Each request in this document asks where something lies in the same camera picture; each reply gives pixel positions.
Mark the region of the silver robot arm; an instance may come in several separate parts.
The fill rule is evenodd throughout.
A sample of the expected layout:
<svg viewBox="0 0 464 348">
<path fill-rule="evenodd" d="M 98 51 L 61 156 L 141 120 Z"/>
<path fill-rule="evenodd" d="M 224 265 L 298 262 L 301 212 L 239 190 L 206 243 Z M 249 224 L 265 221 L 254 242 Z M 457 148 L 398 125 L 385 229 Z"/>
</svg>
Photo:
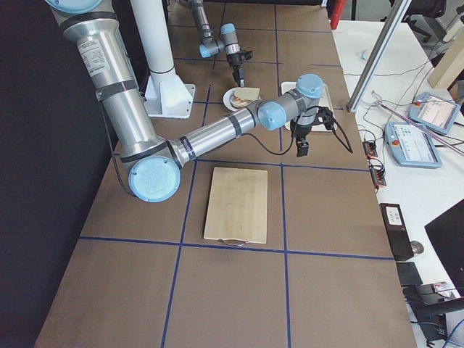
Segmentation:
<svg viewBox="0 0 464 348">
<path fill-rule="evenodd" d="M 249 105 L 176 140 L 158 136 L 149 113 L 187 117 L 195 88 L 177 75 L 161 1 L 133 1 L 136 25 L 148 63 L 152 98 L 143 98 L 131 68 L 119 22 L 110 1 L 50 1 L 63 36 L 78 48 L 123 151 L 127 190 L 155 203 L 169 199 L 181 181 L 181 168 L 251 129 L 273 131 L 287 122 L 308 126 L 324 91 L 314 74 L 298 78 L 295 87 L 273 101 L 254 99 Z"/>
<path fill-rule="evenodd" d="M 243 64 L 253 57 L 252 50 L 246 50 L 239 44 L 236 28 L 233 23 L 220 27 L 220 37 L 214 37 L 207 19 L 204 2 L 201 0 L 187 1 L 199 34 L 199 53 L 203 58 L 213 57 L 224 52 L 228 65 L 232 68 L 233 79 L 238 87 L 245 87 Z"/>
</svg>

